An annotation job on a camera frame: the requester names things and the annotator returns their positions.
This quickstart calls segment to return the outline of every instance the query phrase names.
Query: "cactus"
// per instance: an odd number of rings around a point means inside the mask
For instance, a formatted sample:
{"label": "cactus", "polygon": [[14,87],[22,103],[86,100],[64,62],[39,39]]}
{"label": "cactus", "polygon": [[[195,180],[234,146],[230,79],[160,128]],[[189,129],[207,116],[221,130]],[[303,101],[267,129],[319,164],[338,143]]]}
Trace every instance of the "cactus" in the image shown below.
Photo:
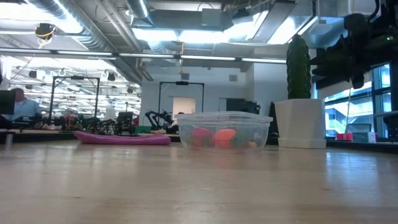
{"label": "cactus", "polygon": [[311,98],[310,54],[300,35],[294,35],[289,44],[286,64],[288,98]]}

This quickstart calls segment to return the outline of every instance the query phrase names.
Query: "air vent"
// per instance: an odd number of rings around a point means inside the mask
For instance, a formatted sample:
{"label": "air vent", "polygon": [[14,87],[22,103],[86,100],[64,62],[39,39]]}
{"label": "air vent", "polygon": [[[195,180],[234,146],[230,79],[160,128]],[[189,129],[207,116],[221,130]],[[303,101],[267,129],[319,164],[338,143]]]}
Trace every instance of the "air vent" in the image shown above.
{"label": "air vent", "polygon": [[238,75],[229,75],[229,81],[230,82],[237,82],[238,81]]}
{"label": "air vent", "polygon": [[181,80],[189,80],[189,73],[181,74]]}

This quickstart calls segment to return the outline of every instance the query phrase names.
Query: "pink object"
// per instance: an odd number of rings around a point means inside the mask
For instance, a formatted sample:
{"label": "pink object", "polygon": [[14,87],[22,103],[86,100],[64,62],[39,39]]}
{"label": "pink object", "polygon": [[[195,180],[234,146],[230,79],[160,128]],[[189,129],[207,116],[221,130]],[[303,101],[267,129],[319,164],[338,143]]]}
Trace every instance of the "pink object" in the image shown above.
{"label": "pink object", "polygon": [[118,144],[118,145],[152,145],[168,146],[172,140],[159,133],[150,136],[127,137],[127,136],[103,136],[75,131],[75,137],[85,144]]}
{"label": "pink object", "polygon": [[340,141],[353,141],[353,133],[336,134],[336,140],[340,140]]}

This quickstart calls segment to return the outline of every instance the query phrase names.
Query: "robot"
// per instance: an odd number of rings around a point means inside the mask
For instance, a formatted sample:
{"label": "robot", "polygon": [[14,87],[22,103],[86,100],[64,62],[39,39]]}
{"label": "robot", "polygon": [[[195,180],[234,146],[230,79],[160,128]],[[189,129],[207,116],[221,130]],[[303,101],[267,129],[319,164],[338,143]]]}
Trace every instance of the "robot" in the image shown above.
{"label": "robot", "polygon": [[[348,36],[327,49],[317,49],[311,65],[314,75],[341,77],[355,89],[364,85],[364,73],[398,59],[398,0],[375,0],[368,17],[350,14],[344,18]],[[381,10],[381,16],[374,19]]]}

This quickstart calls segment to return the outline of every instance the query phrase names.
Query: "man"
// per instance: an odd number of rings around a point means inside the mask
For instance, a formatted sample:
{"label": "man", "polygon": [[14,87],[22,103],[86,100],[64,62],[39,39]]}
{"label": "man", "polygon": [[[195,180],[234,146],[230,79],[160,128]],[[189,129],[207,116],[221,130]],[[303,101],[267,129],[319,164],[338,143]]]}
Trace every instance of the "man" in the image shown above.
{"label": "man", "polygon": [[34,100],[27,99],[23,89],[15,88],[11,91],[16,93],[14,115],[5,115],[6,119],[14,121],[21,116],[33,117],[37,114],[41,115],[39,104]]}

